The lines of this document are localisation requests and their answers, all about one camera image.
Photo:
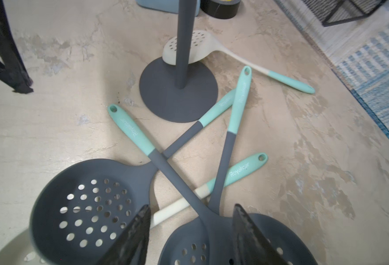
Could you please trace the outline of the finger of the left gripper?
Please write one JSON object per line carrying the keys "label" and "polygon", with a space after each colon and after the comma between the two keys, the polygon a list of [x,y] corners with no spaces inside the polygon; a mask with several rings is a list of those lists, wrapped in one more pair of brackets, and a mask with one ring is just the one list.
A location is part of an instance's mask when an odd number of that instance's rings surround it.
{"label": "finger of the left gripper", "polygon": [[12,36],[3,1],[0,1],[0,80],[16,93],[33,92],[29,77]]}

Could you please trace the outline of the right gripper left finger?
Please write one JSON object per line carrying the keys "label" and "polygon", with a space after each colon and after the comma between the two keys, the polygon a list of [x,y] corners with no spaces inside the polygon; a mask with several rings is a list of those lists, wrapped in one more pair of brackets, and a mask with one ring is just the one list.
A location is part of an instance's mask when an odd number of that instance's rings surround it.
{"label": "right gripper left finger", "polygon": [[144,265],[148,252],[151,208],[143,205],[97,265]]}

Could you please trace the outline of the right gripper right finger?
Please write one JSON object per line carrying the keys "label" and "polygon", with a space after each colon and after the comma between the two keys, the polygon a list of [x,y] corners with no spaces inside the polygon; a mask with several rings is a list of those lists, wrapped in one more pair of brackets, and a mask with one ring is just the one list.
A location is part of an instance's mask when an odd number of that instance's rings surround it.
{"label": "right gripper right finger", "polygon": [[232,239],[236,265],[285,265],[240,204],[233,210]]}

